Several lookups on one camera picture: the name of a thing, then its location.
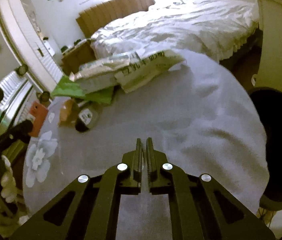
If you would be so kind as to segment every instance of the bed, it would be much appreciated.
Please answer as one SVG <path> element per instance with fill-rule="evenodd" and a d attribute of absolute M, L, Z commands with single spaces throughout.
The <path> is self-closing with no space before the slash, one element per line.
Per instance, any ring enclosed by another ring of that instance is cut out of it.
<path fill-rule="evenodd" d="M 188 49 L 225 61 L 259 38 L 257 3 L 244 0 L 111 0 L 76 19 L 95 58 L 143 49 Z"/>

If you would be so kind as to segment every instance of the headboard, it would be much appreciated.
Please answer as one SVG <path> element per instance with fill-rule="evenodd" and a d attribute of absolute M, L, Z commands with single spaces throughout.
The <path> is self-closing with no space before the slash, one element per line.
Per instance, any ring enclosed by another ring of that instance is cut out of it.
<path fill-rule="evenodd" d="M 130 14 L 147 11 L 154 0 L 111 0 L 82 11 L 76 19 L 86 38 L 108 23 Z"/>

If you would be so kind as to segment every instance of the silver screw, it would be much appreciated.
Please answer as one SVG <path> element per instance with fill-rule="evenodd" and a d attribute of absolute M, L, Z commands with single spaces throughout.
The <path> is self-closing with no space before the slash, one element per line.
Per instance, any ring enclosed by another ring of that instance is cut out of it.
<path fill-rule="evenodd" d="M 164 164 L 162 165 L 162 168 L 165 169 L 165 170 L 167 170 L 167 171 L 169 171 L 169 170 L 172 170 L 173 166 L 172 166 L 172 164 L 170 164 L 170 163 L 164 163 Z"/>
<path fill-rule="evenodd" d="M 120 163 L 117 168 L 119 171 L 125 171 L 128 168 L 128 165 L 126 165 L 125 163 Z"/>
<path fill-rule="evenodd" d="M 81 175 L 80 177 L 78 177 L 78 181 L 80 183 L 85 183 L 89 180 L 89 177 L 87 175 Z"/>
<path fill-rule="evenodd" d="M 208 174 L 203 174 L 202 176 L 201 176 L 201 179 L 203 180 L 203 181 L 205 181 L 205 182 L 209 182 L 209 181 L 211 181 L 211 176 L 210 175 L 208 175 Z"/>

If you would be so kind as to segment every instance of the orange object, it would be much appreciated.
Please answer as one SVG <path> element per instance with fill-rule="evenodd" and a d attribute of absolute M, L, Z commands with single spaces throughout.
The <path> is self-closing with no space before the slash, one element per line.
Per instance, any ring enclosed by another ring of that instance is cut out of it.
<path fill-rule="evenodd" d="M 37 101 L 35 101 L 32 104 L 27 116 L 27 119 L 29 119 L 33 123 L 33 129 L 29 133 L 30 136 L 32 137 L 39 136 L 39 132 L 47 115 L 48 115 L 48 110 L 44 105 L 40 104 Z"/>

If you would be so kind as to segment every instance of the white label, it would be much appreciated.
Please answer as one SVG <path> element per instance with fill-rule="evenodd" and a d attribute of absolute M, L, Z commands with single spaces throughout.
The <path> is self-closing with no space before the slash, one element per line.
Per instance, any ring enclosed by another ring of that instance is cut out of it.
<path fill-rule="evenodd" d="M 28 119 L 28 120 L 30 120 L 32 123 L 34 123 L 35 117 L 34 117 L 32 114 L 28 113 L 28 115 L 26 116 L 26 119 Z"/>
<path fill-rule="evenodd" d="M 85 126 L 89 125 L 92 120 L 92 116 L 93 114 L 89 108 L 86 108 L 79 113 L 79 118 L 82 120 L 82 122 L 84 122 Z"/>
<path fill-rule="evenodd" d="M 52 121 L 53 121 L 53 119 L 54 119 L 54 116 L 55 116 L 54 113 L 49 114 L 48 120 L 49 120 L 50 123 L 52 123 Z"/>

